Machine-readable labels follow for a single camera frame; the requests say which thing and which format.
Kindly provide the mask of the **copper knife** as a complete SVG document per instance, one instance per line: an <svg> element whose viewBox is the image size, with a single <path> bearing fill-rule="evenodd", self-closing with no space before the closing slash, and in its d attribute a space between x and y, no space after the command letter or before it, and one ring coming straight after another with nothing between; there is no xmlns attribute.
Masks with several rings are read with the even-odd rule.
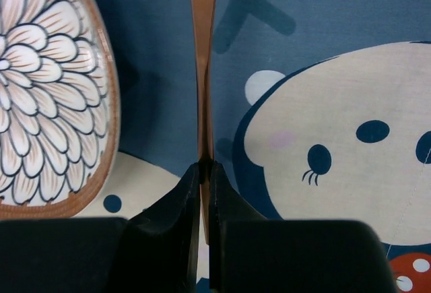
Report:
<svg viewBox="0 0 431 293"><path fill-rule="evenodd" d="M206 242L209 242L209 184L214 163L210 69L215 6L216 0L191 0L197 83L197 149Z"/></svg>

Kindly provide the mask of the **floral ceramic plate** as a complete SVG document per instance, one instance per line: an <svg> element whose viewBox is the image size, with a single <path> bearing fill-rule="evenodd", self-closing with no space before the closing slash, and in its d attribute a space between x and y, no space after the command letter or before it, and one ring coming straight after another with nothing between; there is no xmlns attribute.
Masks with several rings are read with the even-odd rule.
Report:
<svg viewBox="0 0 431 293"><path fill-rule="evenodd" d="M1 0L1 218L61 218L100 192L120 97L95 0Z"/></svg>

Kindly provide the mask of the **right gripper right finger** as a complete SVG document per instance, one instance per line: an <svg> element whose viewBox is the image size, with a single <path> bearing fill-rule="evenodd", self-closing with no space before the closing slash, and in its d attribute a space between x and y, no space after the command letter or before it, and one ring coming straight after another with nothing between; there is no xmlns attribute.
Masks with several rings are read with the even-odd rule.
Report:
<svg viewBox="0 0 431 293"><path fill-rule="evenodd" d="M209 199L210 286L217 292L395 292L370 226L353 220L268 220L214 163Z"/></svg>

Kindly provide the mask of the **blue bear placemat cloth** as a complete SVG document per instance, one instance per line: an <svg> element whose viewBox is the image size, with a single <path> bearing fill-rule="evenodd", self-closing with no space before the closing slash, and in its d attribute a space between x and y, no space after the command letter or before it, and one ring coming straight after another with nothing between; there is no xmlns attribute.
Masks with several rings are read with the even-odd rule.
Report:
<svg viewBox="0 0 431 293"><path fill-rule="evenodd" d="M121 89L112 175L131 218L197 154L190 0L96 0ZM430 291L430 0L217 0L215 157L269 219L355 219L399 292Z"/></svg>

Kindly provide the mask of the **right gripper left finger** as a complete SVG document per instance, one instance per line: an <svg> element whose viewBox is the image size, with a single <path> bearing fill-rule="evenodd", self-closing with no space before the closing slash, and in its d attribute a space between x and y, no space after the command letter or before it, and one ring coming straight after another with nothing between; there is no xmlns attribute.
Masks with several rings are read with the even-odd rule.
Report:
<svg viewBox="0 0 431 293"><path fill-rule="evenodd" d="M199 166L165 196L127 221L108 292L194 292L199 250Z"/></svg>

